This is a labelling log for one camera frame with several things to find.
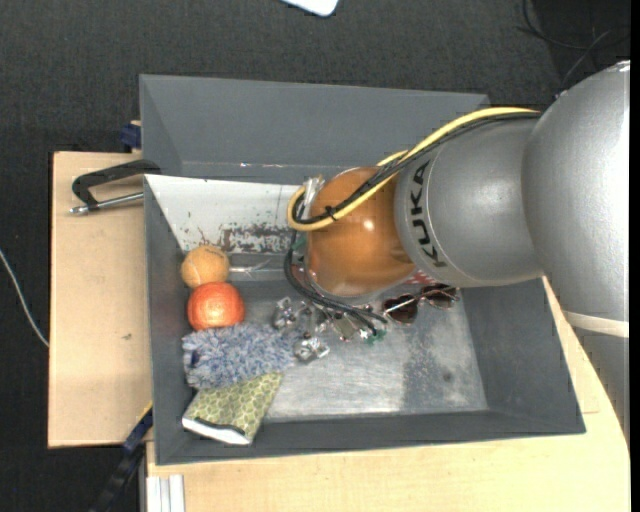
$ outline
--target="yellow cable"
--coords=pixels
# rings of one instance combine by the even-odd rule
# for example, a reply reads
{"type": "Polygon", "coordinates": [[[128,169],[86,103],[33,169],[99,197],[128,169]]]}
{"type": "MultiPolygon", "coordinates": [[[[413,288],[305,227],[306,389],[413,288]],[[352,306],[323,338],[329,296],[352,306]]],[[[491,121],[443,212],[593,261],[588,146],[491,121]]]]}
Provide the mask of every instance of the yellow cable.
{"type": "MultiPolygon", "coordinates": [[[[434,144],[442,137],[447,135],[450,131],[455,130],[465,124],[471,123],[473,121],[477,121],[479,119],[484,119],[487,117],[500,116],[505,114],[521,114],[521,113],[537,113],[536,110],[530,110],[528,108],[519,108],[519,107],[490,107],[482,110],[477,110],[476,112],[471,112],[470,114],[466,114],[462,117],[454,119],[453,121],[445,124],[441,128],[437,129],[431,135],[429,135],[422,142],[414,146],[410,151],[399,151],[398,153],[394,153],[391,156],[388,156],[384,160],[378,162],[378,166],[385,165],[397,158],[400,158],[400,162],[405,161],[408,158],[411,158],[413,155],[427,148],[431,144],[434,144]]],[[[293,210],[296,204],[296,201],[300,196],[302,196],[306,190],[305,187],[299,188],[289,200],[289,205],[287,207],[287,221],[289,222],[289,226],[297,231],[315,231],[317,229],[326,228],[333,224],[336,220],[343,218],[344,216],[351,213],[353,210],[358,208],[362,203],[367,201],[371,196],[373,196],[378,190],[384,187],[389,181],[391,181],[395,177],[395,173],[385,178],[383,181],[371,187],[360,197],[355,199],[353,202],[349,203],[347,206],[342,208],[341,210],[335,212],[332,217],[327,217],[326,219],[319,220],[317,222],[313,222],[311,224],[302,224],[300,222],[296,222],[293,210]]]]}

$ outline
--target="metal clip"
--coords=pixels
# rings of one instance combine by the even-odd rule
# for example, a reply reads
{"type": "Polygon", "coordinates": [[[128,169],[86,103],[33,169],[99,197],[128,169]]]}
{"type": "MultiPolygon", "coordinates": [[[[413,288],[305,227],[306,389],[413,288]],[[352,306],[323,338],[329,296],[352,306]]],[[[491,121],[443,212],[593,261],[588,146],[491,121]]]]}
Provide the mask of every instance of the metal clip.
{"type": "Polygon", "coordinates": [[[305,302],[300,301],[297,306],[294,306],[289,297],[284,297],[276,303],[271,325],[279,331],[287,329],[298,321],[301,313],[311,315],[311,310],[305,302]]]}
{"type": "Polygon", "coordinates": [[[325,357],[331,349],[317,337],[297,341],[293,346],[293,354],[303,363],[310,363],[325,357]]]}
{"type": "Polygon", "coordinates": [[[356,336],[367,339],[370,335],[368,326],[358,318],[349,315],[349,313],[338,312],[331,314],[329,320],[342,341],[352,341],[356,336]]]}

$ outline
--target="kuka logo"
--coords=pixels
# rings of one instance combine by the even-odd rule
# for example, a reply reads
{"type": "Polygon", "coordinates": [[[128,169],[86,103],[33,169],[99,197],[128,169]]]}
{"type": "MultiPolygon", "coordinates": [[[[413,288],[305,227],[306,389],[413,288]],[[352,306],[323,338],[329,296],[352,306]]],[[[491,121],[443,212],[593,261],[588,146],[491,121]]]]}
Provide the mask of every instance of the kuka logo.
{"type": "Polygon", "coordinates": [[[414,190],[411,191],[411,220],[414,230],[418,237],[418,243],[420,244],[420,248],[422,251],[433,261],[433,265],[435,267],[446,267],[447,264],[444,261],[440,261],[438,256],[438,251],[431,243],[431,237],[429,236],[429,231],[427,230],[427,225],[424,222],[423,209],[420,205],[420,199],[422,199],[422,191],[424,190],[424,173],[427,170],[427,167],[431,159],[427,160],[424,164],[416,169],[416,172],[413,175],[413,182],[418,185],[415,193],[414,190]]]}

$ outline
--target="sunglasses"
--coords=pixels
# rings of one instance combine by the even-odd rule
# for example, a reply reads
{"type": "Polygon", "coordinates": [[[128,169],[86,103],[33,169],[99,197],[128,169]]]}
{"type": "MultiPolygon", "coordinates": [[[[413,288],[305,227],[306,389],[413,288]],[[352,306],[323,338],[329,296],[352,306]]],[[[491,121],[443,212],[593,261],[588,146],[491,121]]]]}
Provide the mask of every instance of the sunglasses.
{"type": "Polygon", "coordinates": [[[418,295],[400,295],[383,302],[383,313],[401,324],[412,324],[418,316],[418,304],[422,301],[437,309],[450,309],[460,300],[458,289],[446,284],[425,286],[418,295]]]}

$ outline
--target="green fabric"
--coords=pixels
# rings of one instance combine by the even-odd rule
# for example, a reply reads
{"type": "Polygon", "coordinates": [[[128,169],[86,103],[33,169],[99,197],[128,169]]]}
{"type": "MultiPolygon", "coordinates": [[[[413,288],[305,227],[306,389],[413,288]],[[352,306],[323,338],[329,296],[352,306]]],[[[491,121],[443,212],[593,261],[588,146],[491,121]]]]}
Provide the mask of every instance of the green fabric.
{"type": "Polygon", "coordinates": [[[231,425],[252,441],[281,381],[282,373],[267,373],[224,388],[201,389],[189,404],[185,416],[219,428],[231,425]]]}

